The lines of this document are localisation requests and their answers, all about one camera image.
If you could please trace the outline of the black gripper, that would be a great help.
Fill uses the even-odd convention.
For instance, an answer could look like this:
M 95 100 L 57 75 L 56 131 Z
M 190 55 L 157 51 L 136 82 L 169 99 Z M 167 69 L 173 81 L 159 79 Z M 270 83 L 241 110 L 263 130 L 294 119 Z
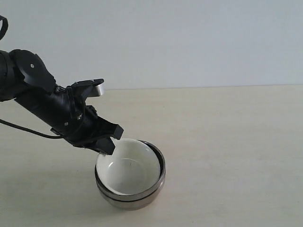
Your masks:
M 98 117 L 85 98 L 72 92 L 54 98 L 51 131 L 75 147 L 87 148 L 97 153 L 112 155 L 115 145 L 110 137 L 121 139 L 124 129 L 119 125 Z

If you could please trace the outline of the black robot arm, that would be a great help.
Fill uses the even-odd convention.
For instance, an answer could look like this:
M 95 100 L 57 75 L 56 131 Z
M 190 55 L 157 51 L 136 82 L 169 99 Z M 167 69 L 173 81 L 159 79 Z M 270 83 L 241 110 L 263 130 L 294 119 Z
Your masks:
M 102 95 L 103 79 L 56 83 L 37 54 L 26 50 L 0 53 L 0 100 L 14 100 L 51 127 L 53 136 L 78 148 L 112 155 L 112 139 L 120 139 L 123 128 L 98 116 L 86 105 L 88 97 Z

